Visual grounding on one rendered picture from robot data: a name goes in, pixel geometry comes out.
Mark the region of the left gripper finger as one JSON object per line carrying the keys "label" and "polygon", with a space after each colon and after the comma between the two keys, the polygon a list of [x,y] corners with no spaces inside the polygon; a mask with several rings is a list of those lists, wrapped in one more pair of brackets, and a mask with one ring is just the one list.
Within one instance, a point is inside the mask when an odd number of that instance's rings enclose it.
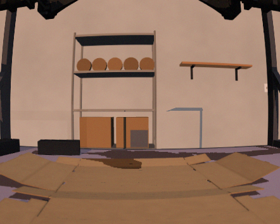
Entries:
{"label": "left gripper finger", "polygon": [[199,0],[215,11],[219,12],[223,17],[227,15],[227,0]]}

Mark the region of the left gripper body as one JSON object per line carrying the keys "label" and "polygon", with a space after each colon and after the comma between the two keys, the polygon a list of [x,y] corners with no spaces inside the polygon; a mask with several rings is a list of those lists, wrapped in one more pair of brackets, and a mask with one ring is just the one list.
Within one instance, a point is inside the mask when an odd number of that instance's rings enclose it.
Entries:
{"label": "left gripper body", "polygon": [[225,20],[234,20],[241,13],[241,2],[244,9],[261,8],[263,13],[270,10],[276,11],[280,6],[280,0],[227,0],[228,13],[224,17]]}

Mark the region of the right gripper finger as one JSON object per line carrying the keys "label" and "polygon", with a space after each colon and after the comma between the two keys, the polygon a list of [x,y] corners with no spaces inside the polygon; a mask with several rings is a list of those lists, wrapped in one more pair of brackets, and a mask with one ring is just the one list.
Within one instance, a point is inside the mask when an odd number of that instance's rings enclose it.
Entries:
{"label": "right gripper finger", "polygon": [[57,13],[68,7],[69,5],[73,4],[78,0],[52,0],[51,1],[51,13],[56,16]]}

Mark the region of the brown cardboard blank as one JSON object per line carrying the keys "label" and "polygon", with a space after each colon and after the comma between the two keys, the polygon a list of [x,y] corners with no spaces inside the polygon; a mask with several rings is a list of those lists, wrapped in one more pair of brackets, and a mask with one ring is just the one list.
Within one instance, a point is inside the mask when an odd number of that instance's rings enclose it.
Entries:
{"label": "brown cardboard blank", "polygon": [[277,197],[230,195],[264,190],[243,184],[280,166],[238,152],[203,163],[207,161],[211,159],[206,154],[199,154],[140,159],[59,156],[54,162],[27,152],[0,163],[0,174],[37,187],[12,192],[50,200],[4,198],[0,224],[280,224]]}

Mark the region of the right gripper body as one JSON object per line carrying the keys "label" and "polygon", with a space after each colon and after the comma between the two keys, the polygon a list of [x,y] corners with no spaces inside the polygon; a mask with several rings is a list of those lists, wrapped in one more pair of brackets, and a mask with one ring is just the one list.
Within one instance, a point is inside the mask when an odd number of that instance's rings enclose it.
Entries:
{"label": "right gripper body", "polygon": [[46,19],[54,19],[55,16],[51,13],[52,0],[0,0],[0,8],[16,12],[17,8],[27,7],[35,9],[35,3],[38,2],[37,11]]}

